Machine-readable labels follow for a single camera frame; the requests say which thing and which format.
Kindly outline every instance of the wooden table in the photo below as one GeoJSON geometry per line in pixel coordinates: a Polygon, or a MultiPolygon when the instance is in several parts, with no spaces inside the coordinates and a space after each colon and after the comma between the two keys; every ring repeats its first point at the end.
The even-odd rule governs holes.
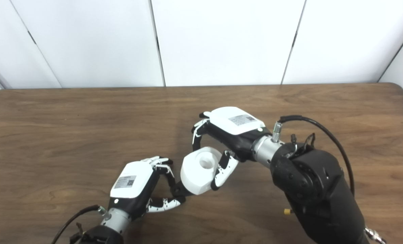
{"type": "MultiPolygon", "coordinates": [[[[198,114],[237,106],[268,127],[282,115],[321,122],[352,162],[356,199],[367,225],[403,244],[403,90],[397,85],[270,85],[179,88],[86,88],[0,91],[0,243],[49,243],[81,208],[108,203],[127,162],[161,155],[179,178],[191,152],[198,114]]],[[[304,122],[285,125],[283,139],[304,140],[338,157],[335,145],[304,122]]],[[[202,145],[223,146],[205,137],[202,145]]],[[[161,179],[155,196],[170,196],[161,179]]],[[[149,213],[126,233],[127,243],[313,243],[262,165],[238,165],[218,191],[181,207],[149,213]]],[[[97,214],[78,219],[85,229],[97,214]]],[[[59,243],[77,231],[71,225],[59,243]]]]}

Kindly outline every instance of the cable connector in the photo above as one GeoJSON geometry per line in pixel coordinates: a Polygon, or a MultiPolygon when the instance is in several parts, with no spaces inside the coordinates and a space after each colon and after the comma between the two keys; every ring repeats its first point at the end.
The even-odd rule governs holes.
{"type": "Polygon", "coordinates": [[[282,123],[276,122],[272,132],[272,142],[279,142],[281,136],[282,123]]]}

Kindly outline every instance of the label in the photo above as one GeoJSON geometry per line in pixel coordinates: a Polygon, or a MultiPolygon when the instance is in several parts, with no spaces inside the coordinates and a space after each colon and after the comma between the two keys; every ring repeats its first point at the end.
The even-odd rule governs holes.
{"type": "Polygon", "coordinates": [[[248,114],[242,114],[242,115],[231,117],[231,118],[229,118],[229,120],[232,121],[235,125],[239,126],[239,125],[245,125],[247,123],[254,122],[256,120],[256,118],[254,118],[248,114]]]}
{"type": "Polygon", "coordinates": [[[118,179],[115,189],[132,187],[137,176],[122,176],[118,179]]]}

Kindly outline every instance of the metal clip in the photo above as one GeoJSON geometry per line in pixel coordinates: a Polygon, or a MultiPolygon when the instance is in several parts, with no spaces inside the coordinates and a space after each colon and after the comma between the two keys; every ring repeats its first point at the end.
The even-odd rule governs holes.
{"type": "Polygon", "coordinates": [[[366,228],[364,229],[364,232],[367,234],[368,238],[370,240],[374,240],[376,242],[378,242],[379,244],[387,244],[387,241],[384,240],[381,236],[379,236],[378,232],[376,232],[375,230],[366,228]]]}

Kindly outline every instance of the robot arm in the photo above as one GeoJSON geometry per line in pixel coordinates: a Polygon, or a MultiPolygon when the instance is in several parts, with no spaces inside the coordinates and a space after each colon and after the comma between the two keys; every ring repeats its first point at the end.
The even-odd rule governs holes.
{"type": "Polygon", "coordinates": [[[173,162],[159,156],[128,163],[114,183],[110,192],[108,210],[97,205],[82,210],[71,218],[59,231],[52,244],[73,219],[90,211],[98,210],[104,217],[101,224],[84,232],[77,223],[79,233],[70,238],[74,244],[123,244],[123,233],[128,225],[146,213],[170,210],[185,202],[184,196],[153,198],[151,196],[161,175],[167,178],[169,187],[175,185],[170,169],[173,162]]]}
{"type": "Polygon", "coordinates": [[[368,244],[365,235],[386,243],[365,226],[353,196],[353,176],[347,156],[325,127],[302,116],[287,116],[276,123],[271,133],[262,121],[236,107],[217,108],[200,117],[203,120],[192,130],[193,150],[200,149],[202,136],[208,134],[226,145],[236,161],[257,161],[269,168],[274,184],[284,191],[303,229],[316,243],[368,244]],[[298,143],[294,135],[289,143],[279,140],[282,124],[290,120],[307,120],[333,139],[347,160],[351,189],[337,159],[314,147],[314,134],[304,143],[298,143]]]}

